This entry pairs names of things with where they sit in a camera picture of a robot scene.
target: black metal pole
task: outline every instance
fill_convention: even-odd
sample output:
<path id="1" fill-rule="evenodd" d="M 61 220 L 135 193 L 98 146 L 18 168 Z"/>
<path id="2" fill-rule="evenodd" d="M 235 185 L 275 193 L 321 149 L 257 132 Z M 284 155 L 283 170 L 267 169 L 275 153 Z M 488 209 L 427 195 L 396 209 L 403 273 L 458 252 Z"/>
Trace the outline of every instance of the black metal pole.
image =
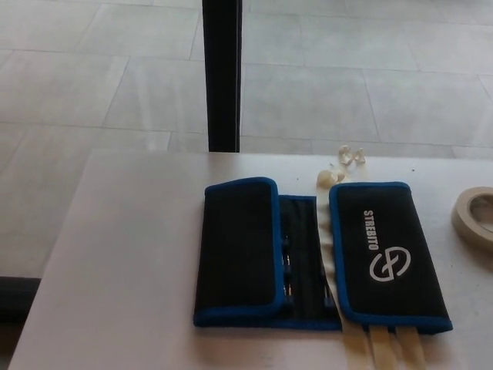
<path id="1" fill-rule="evenodd" d="M 242 0 L 202 0 L 210 152 L 240 151 Z"/>

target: case flap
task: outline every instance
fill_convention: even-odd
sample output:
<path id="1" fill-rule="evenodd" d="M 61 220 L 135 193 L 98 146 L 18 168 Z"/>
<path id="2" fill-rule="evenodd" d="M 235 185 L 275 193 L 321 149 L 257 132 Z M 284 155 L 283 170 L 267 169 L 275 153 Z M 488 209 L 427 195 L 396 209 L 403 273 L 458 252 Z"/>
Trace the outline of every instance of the case flap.
<path id="1" fill-rule="evenodd" d="M 330 190 L 340 307 L 363 325 L 452 329 L 405 183 L 343 183 Z"/>
<path id="2" fill-rule="evenodd" d="M 283 304 L 277 185 L 254 177 L 206 188 L 193 320 L 267 316 Z"/>

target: cardboard tape core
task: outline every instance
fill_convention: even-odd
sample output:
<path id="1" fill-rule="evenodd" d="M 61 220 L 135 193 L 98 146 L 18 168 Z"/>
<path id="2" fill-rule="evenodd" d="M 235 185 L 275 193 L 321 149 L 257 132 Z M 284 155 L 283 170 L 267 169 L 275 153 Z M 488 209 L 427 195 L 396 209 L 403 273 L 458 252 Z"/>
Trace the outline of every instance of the cardboard tape core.
<path id="1" fill-rule="evenodd" d="M 493 187 L 473 187 L 461 193 L 451 220 L 467 244 L 493 252 Z"/>

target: black fabric case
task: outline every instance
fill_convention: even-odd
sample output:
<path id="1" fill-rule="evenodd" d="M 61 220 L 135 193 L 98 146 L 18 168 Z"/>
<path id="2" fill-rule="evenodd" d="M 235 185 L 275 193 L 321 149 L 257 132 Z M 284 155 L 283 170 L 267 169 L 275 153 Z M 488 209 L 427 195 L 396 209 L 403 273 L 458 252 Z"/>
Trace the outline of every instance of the black fabric case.
<path id="1" fill-rule="evenodd" d="M 193 323 L 340 330 L 315 197 L 279 196 L 265 177 L 206 189 Z"/>
<path id="2" fill-rule="evenodd" d="M 452 329 L 405 183 L 343 183 L 330 190 L 337 293 L 349 320 Z"/>

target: printed brand logo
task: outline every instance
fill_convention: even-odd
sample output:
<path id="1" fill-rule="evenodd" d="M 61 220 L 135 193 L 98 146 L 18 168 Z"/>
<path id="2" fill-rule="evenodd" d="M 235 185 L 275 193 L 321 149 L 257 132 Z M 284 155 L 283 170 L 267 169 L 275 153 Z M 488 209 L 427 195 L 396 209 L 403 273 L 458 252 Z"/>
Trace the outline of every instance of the printed brand logo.
<path id="1" fill-rule="evenodd" d="M 384 251 L 384 254 L 385 263 L 384 266 L 380 269 L 380 273 L 378 274 L 380 276 L 377 276 L 375 268 L 378 261 L 383 257 L 382 253 L 377 254 L 377 256 L 375 256 L 370 264 L 370 276 L 376 281 L 386 282 L 394 280 L 394 265 L 400 260 L 399 256 L 404 256 L 405 261 L 404 265 L 397 273 L 395 273 L 395 275 L 401 276 L 404 272 L 407 271 L 409 265 L 411 264 L 411 254 L 407 249 L 403 247 L 388 248 Z"/>

